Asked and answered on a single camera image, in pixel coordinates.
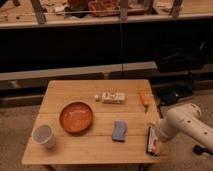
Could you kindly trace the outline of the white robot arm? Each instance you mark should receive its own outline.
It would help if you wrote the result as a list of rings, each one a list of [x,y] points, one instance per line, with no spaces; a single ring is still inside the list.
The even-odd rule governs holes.
[[[200,120],[201,115],[201,109],[194,103],[172,107],[155,123],[156,135],[161,142],[167,142],[182,132],[213,153],[213,128]]]

